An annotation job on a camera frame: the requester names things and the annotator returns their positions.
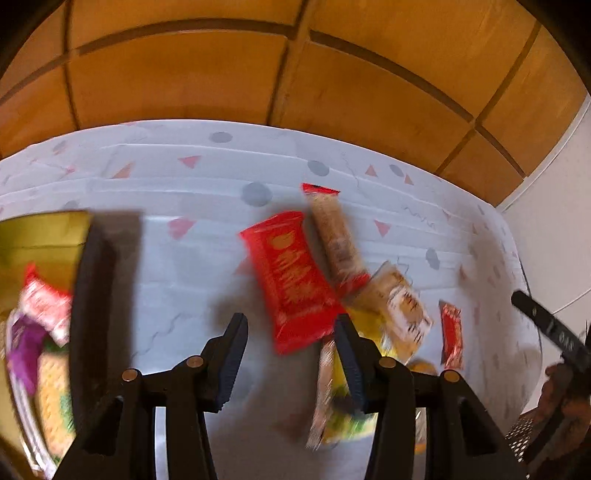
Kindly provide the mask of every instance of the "wooden panel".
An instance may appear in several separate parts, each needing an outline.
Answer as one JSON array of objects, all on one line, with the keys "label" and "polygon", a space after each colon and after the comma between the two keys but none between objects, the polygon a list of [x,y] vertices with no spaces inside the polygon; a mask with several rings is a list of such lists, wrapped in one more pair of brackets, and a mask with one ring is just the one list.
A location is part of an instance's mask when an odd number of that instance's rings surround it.
[{"label": "wooden panel", "polygon": [[435,171],[468,124],[430,95],[357,57],[308,43],[280,125]]},{"label": "wooden panel", "polygon": [[265,122],[279,35],[197,31],[137,38],[70,64],[82,128],[149,118]]},{"label": "wooden panel", "polygon": [[521,183],[521,176],[505,157],[478,133],[441,176],[495,206]]},{"label": "wooden panel", "polygon": [[402,65],[476,116],[534,23],[516,0],[323,0],[312,28]]},{"label": "wooden panel", "polygon": [[0,105],[2,155],[75,129],[63,68],[43,74]]},{"label": "wooden panel", "polygon": [[63,51],[64,9],[60,6],[27,39],[0,79],[0,98]]},{"label": "wooden panel", "polygon": [[301,0],[74,0],[72,47],[171,20],[242,18],[294,24]]},{"label": "wooden panel", "polygon": [[568,128],[585,94],[574,67],[542,28],[483,126],[529,175]]}]

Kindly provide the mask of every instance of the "white table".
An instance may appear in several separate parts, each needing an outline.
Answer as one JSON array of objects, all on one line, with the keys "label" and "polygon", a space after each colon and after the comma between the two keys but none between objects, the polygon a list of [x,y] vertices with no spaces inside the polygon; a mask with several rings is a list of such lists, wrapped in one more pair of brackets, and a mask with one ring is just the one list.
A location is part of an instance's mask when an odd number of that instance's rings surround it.
[{"label": "white table", "polygon": [[[145,374],[171,368],[223,332],[233,312],[247,315],[232,398],[207,418],[219,478],[362,478],[370,439],[305,450],[319,349],[273,353],[262,294],[237,237],[274,213],[305,209],[302,182],[340,190],[368,268],[390,260],[420,292],[436,324],[419,357],[440,364],[439,300],[461,308],[463,375],[506,432],[541,368],[538,333],[509,302],[525,288],[515,242],[491,205],[418,168],[259,125],[132,122],[3,160],[0,219],[60,209],[99,214],[120,253],[114,375],[128,366]],[[157,443],[161,451],[162,433]]]}]

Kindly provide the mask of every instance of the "snack package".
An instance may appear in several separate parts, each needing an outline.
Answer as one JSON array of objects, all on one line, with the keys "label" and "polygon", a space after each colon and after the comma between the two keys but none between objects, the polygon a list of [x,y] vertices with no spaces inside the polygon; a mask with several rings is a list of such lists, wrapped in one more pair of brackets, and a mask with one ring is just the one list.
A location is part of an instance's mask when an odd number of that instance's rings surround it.
[{"label": "snack package", "polygon": [[39,357],[37,407],[47,450],[59,464],[76,436],[67,352],[43,352]]},{"label": "snack package", "polygon": [[400,287],[391,293],[388,313],[391,321],[386,322],[386,330],[398,352],[399,360],[406,364],[421,346],[433,321],[409,287]]},{"label": "snack package", "polygon": [[14,311],[18,320],[12,325],[12,348],[8,354],[8,368],[22,382],[27,394],[37,389],[37,363],[43,351],[45,329],[29,317]]},{"label": "snack package", "polygon": [[35,264],[25,271],[25,284],[19,298],[19,309],[39,323],[59,346],[70,340],[72,295],[44,282]]},{"label": "snack package", "polygon": [[329,335],[345,312],[310,255],[303,219],[301,212],[283,212],[240,233],[265,293],[278,353]]},{"label": "snack package", "polygon": [[460,309],[450,303],[440,302],[441,325],[443,327],[443,363],[446,369],[464,368],[464,343],[462,339],[462,318]]},{"label": "snack package", "polygon": [[418,295],[388,261],[355,297],[355,305],[383,315],[385,330],[403,364],[419,349],[433,325]]},{"label": "snack package", "polygon": [[355,297],[355,304],[366,310],[388,315],[388,299],[398,287],[409,287],[404,275],[386,261],[377,270],[369,283]]},{"label": "snack package", "polygon": [[[382,355],[396,357],[380,314],[350,307],[347,313],[360,336],[373,340]],[[370,436],[377,419],[377,414],[364,414],[355,408],[335,341],[332,337],[325,339],[320,352],[316,408],[307,447],[317,449],[321,445]]]},{"label": "snack package", "polygon": [[340,207],[337,190],[310,183],[301,185],[310,201],[312,217],[322,239],[339,297],[363,287],[370,279]]}]

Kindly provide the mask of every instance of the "purple snack package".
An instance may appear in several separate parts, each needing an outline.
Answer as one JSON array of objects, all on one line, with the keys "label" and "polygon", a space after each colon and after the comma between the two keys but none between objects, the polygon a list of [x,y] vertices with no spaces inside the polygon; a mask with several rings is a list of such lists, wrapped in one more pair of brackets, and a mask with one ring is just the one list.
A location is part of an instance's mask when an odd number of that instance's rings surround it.
[{"label": "purple snack package", "polygon": [[37,390],[37,362],[43,351],[45,329],[26,315],[12,325],[12,350],[8,354],[8,368],[22,381],[29,395]]}]

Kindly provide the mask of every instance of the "red wrapper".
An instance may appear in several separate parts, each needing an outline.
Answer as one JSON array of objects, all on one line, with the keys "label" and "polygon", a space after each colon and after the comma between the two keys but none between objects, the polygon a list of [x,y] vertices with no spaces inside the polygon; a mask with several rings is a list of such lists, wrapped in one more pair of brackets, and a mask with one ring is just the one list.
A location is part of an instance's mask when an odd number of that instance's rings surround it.
[{"label": "red wrapper", "polygon": [[303,219],[301,212],[283,212],[240,233],[265,293],[278,353],[329,335],[345,312],[310,255]]},{"label": "red wrapper", "polygon": [[443,326],[443,362],[446,369],[464,368],[464,343],[462,339],[462,318],[460,309],[442,302],[441,325]]},{"label": "red wrapper", "polygon": [[35,264],[27,265],[25,284],[19,307],[23,313],[41,325],[59,346],[70,340],[70,309],[72,295],[47,284],[38,274]]}]

